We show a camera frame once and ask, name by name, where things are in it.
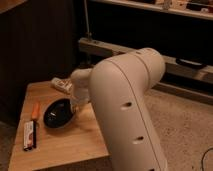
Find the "cable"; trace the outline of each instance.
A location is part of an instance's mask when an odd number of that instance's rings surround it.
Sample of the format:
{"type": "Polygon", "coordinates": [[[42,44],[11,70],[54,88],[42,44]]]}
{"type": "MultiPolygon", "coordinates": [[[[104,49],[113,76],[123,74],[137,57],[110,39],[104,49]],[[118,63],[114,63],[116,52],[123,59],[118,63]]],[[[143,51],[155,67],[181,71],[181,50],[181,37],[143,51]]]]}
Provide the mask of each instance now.
{"type": "Polygon", "coordinates": [[[213,150],[213,147],[209,148],[208,150],[205,151],[205,153],[203,153],[203,156],[202,156],[202,159],[201,159],[201,171],[205,171],[204,170],[204,164],[203,164],[204,158],[205,158],[206,154],[211,150],[213,150]]]}

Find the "wooden table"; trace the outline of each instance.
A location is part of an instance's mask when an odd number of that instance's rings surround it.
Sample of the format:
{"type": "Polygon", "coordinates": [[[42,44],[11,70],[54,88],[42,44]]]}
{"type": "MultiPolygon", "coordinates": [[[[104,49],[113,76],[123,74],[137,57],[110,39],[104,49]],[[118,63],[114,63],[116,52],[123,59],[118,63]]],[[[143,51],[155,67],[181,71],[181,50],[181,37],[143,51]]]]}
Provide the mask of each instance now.
{"type": "Polygon", "coordinates": [[[38,170],[108,156],[90,104],[79,109],[75,119],[63,128],[47,128],[43,114],[57,99],[69,96],[55,90],[50,82],[29,84],[26,92],[9,170],[38,170]],[[30,120],[36,101],[41,103],[37,127],[37,148],[23,151],[23,126],[30,120]]]}

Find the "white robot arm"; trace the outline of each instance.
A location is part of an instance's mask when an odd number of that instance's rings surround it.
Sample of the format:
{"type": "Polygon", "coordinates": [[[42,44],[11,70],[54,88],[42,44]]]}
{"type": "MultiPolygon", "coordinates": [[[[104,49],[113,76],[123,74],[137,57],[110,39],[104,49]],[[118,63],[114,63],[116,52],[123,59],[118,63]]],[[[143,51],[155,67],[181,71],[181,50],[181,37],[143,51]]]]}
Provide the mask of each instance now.
{"type": "Polygon", "coordinates": [[[162,56],[144,48],[107,58],[89,74],[91,103],[115,171],[168,171],[143,98],[164,71],[162,56]]]}

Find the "marker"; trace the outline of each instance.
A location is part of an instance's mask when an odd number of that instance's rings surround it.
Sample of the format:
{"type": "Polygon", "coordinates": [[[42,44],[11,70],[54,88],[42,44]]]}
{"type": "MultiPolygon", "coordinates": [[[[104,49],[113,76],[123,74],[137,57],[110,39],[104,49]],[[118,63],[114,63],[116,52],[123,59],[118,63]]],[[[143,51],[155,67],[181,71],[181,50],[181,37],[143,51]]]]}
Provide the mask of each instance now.
{"type": "Polygon", "coordinates": [[[36,123],[40,114],[40,103],[36,102],[31,114],[31,120],[24,124],[24,151],[36,148],[36,123]]]}

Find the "floor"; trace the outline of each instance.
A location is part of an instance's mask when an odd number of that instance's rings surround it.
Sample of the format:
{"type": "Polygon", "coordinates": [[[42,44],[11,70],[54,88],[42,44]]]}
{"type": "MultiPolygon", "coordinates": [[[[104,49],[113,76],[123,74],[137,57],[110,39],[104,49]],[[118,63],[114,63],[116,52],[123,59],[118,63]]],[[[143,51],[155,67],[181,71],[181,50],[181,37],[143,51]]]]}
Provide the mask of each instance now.
{"type": "MultiPolygon", "coordinates": [[[[153,124],[168,159],[170,171],[200,171],[203,153],[213,147],[213,106],[157,90],[145,95],[153,124]]],[[[0,123],[0,170],[6,171],[15,129],[0,123]]],[[[213,170],[213,151],[204,159],[205,171],[213,170]]],[[[111,171],[109,158],[48,170],[111,171]]]]}

